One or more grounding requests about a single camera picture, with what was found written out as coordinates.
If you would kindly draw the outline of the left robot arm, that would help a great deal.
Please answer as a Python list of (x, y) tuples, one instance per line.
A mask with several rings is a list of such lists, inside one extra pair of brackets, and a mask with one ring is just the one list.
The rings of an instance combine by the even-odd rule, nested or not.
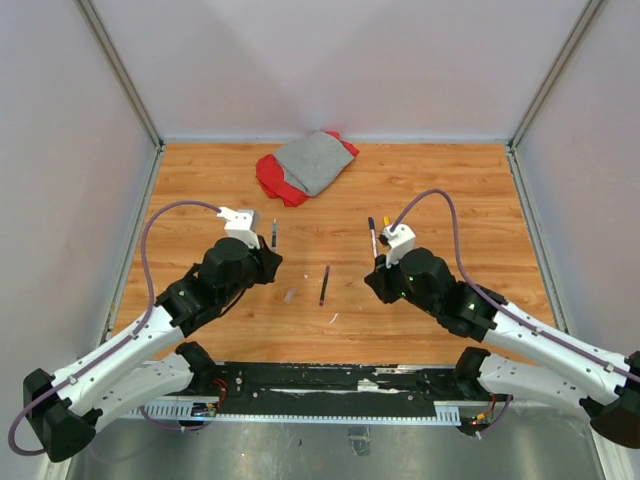
[(153, 298), (150, 310), (84, 357), (23, 380), (25, 418), (52, 462), (67, 460), (121, 414), (167, 393), (200, 396), (214, 371), (172, 354), (156, 368), (145, 361), (224, 316), (255, 285), (274, 281), (283, 258), (263, 238), (255, 248), (223, 238), (179, 280)]

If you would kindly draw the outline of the white marker blue tip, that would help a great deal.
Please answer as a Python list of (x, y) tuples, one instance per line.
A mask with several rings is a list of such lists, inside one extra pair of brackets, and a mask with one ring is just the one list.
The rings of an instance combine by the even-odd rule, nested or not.
[(375, 259), (378, 256), (378, 240), (377, 240), (375, 228), (370, 228), (369, 233), (370, 233), (371, 244), (372, 244), (373, 258)]

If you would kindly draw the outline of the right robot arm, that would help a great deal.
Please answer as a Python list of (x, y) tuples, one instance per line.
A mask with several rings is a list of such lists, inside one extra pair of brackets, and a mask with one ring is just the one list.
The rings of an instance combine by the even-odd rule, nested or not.
[(463, 399), (496, 394), (563, 408), (604, 438), (638, 448), (637, 353), (610, 352), (550, 327), (469, 278), (457, 280), (425, 248), (393, 265), (378, 256), (364, 281), (383, 303), (404, 299), (449, 333), (479, 342), (463, 352), (452, 377)]

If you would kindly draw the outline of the purple pen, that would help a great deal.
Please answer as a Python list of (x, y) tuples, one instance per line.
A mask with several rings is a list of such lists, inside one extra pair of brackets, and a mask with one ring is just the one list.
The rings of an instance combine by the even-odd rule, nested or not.
[(327, 264), (325, 266), (323, 279), (322, 279), (321, 291), (319, 295), (319, 306), (324, 306), (325, 304), (329, 275), (330, 275), (330, 264)]

